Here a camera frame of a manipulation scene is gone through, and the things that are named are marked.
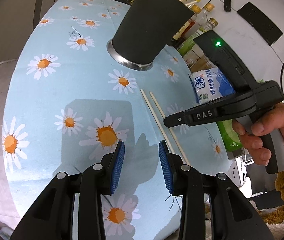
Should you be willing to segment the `person's right hand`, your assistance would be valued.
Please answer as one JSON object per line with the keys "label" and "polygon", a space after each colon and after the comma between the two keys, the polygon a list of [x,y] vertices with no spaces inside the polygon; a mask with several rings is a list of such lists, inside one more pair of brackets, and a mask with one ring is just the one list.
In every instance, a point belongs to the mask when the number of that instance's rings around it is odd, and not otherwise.
{"label": "person's right hand", "polygon": [[232,127],[238,134],[243,147],[252,156],[254,163],[266,166],[271,158],[271,152],[263,146],[261,137],[279,129],[284,140],[284,103],[277,104],[271,111],[252,124],[252,134],[247,133],[245,128],[236,120],[233,120]]}

